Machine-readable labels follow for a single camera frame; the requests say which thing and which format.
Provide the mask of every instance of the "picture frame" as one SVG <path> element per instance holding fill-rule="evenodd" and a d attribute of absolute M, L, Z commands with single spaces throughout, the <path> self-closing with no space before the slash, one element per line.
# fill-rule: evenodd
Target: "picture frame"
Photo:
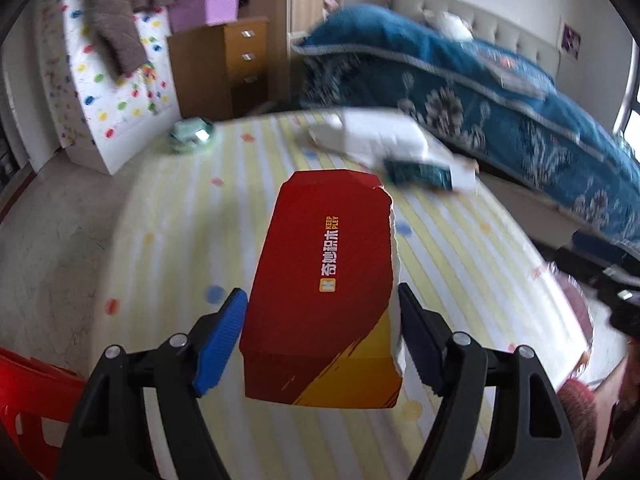
<path fill-rule="evenodd" d="M 558 33 L 558 50 L 574 61 L 578 61 L 580 56 L 580 46 L 582 44 L 582 34 L 575 30 L 565 20 L 560 20 L 560 31 Z"/>

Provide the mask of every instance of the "red polka dot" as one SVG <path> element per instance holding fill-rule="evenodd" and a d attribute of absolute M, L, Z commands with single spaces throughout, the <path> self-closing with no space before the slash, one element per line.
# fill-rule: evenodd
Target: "red polka dot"
<path fill-rule="evenodd" d="M 120 302 L 118 300 L 114 300 L 113 298 L 109 298 L 104 304 L 104 311 L 109 316 L 114 316 L 120 310 Z"/>

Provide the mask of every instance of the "brown drawer cabinet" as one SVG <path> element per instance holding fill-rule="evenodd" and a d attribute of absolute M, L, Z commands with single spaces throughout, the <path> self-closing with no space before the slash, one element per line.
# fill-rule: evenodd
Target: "brown drawer cabinet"
<path fill-rule="evenodd" d="M 267 20 L 192 28 L 168 38 L 180 113 L 222 121 L 267 100 Z"/>

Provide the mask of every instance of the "red and yellow box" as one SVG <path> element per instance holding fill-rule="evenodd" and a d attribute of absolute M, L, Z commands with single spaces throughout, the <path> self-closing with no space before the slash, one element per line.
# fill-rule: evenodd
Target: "red and yellow box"
<path fill-rule="evenodd" d="M 371 174 L 302 171 L 283 184 L 240 339 L 247 397 L 395 405 L 402 377 L 391 207 Z"/>

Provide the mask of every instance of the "table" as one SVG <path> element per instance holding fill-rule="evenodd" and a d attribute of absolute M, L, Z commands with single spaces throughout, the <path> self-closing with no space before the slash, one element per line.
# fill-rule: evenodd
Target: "table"
<path fill-rule="evenodd" d="M 309 145 L 306 128 L 323 120 L 320 112 L 247 118 L 218 124 L 217 144 L 206 152 L 174 155 L 162 140 L 149 148 L 98 292 L 92 365 L 110 344 L 155 348 L 216 311 L 233 287 L 250 291 L 278 190 L 293 171 L 366 171 Z M 532 346 L 559 386 L 585 339 L 553 277 L 540 272 L 540 255 L 494 196 L 482 184 L 475 194 L 385 189 L 394 201 L 401 282 L 484 346 Z M 159 465 L 174 478 L 157 401 L 148 392 L 145 400 Z M 467 474 L 483 456 L 493 401 L 487 391 Z M 391 410 L 247 399 L 238 348 L 200 400 L 234 480 L 405 480 L 438 406 L 409 357 Z"/>

